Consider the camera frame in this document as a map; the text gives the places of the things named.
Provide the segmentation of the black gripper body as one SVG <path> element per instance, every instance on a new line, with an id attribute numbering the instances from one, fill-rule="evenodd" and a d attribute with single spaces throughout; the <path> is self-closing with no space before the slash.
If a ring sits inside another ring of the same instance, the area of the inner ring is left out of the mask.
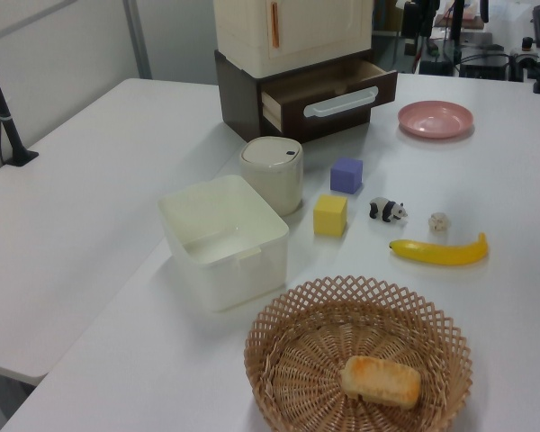
<path id="1" fill-rule="evenodd" d="M 404 4 L 402 16 L 402 36 L 415 39 L 429 37 L 433 27 L 433 1 L 414 0 Z"/>

